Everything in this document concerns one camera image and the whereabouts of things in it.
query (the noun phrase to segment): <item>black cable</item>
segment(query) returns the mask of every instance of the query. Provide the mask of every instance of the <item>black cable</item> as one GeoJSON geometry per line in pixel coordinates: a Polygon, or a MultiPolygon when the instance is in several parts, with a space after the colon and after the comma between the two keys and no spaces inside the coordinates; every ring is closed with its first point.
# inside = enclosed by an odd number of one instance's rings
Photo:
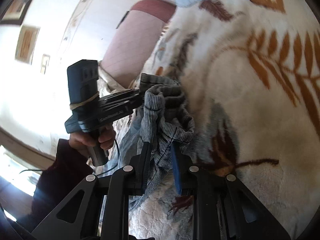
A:
{"type": "MultiPolygon", "coordinates": [[[[116,140],[116,139],[115,139],[115,143],[116,143],[116,146],[117,146],[118,159],[119,159],[119,158],[120,158],[120,150],[119,150],[119,146],[118,146],[118,143],[117,143],[117,140],[116,140]]],[[[109,169],[109,170],[107,170],[107,171],[104,171],[103,173],[100,173],[100,174],[98,174],[98,175],[96,175],[96,176],[100,176],[100,175],[105,174],[105,173],[107,173],[107,172],[109,172],[109,171],[112,171],[112,170],[115,169],[117,166],[118,166],[118,163],[117,163],[115,166],[113,166],[111,169],[109,169]]]]}
{"type": "Polygon", "coordinates": [[[25,171],[45,171],[45,170],[39,170],[39,169],[27,169],[27,170],[20,171],[20,172],[19,172],[19,174],[20,174],[20,173],[23,173],[23,172],[25,172],[25,171]]]}

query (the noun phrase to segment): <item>blanket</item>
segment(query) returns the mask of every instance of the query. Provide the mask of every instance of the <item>blanket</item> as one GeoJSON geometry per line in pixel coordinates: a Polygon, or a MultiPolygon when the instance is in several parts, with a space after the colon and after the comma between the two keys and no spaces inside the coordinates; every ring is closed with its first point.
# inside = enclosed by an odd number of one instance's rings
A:
{"type": "MultiPolygon", "coordinates": [[[[296,239],[320,205],[320,26],[310,8],[203,0],[178,8],[165,30],[142,72],[187,95],[195,136],[184,153],[212,174],[235,172],[296,239]]],[[[119,122],[125,133],[141,125],[136,114],[119,122]]],[[[191,239],[192,197],[176,194],[169,171],[129,218],[137,238],[191,239]]]]}

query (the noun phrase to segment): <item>person's arm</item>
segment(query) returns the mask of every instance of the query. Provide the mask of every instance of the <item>person's arm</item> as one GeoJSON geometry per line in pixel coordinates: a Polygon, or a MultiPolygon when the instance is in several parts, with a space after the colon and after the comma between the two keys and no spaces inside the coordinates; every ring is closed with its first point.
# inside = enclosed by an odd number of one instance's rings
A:
{"type": "MultiPolygon", "coordinates": [[[[113,127],[108,126],[98,139],[101,148],[110,149],[115,134],[113,127]]],[[[71,134],[69,140],[59,140],[55,162],[39,178],[31,214],[18,221],[23,227],[33,231],[82,179],[92,174],[92,168],[86,164],[89,157],[87,146],[94,145],[95,141],[82,132],[71,134]]]]}

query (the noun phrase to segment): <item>black handheld device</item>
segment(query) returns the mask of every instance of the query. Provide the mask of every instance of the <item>black handheld device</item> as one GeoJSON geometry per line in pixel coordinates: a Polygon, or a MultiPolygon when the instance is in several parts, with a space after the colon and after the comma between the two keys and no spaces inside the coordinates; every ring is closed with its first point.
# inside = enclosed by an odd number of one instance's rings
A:
{"type": "Polygon", "coordinates": [[[83,131],[95,140],[95,147],[88,147],[94,166],[108,162],[105,152],[98,142],[99,129],[133,113],[133,109],[142,104],[143,95],[139,90],[125,90],[100,98],[98,80],[98,62],[80,60],[67,69],[70,109],[72,116],[65,122],[67,133],[83,131]]]}

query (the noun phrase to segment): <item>pink quilted fabric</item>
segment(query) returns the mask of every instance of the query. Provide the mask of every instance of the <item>pink quilted fabric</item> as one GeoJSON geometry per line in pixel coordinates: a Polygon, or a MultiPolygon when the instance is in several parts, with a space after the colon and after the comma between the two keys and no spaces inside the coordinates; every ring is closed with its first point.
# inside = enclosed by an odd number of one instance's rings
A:
{"type": "Polygon", "coordinates": [[[164,25],[148,13],[130,11],[108,47],[102,68],[127,88],[150,57],[164,25]]]}

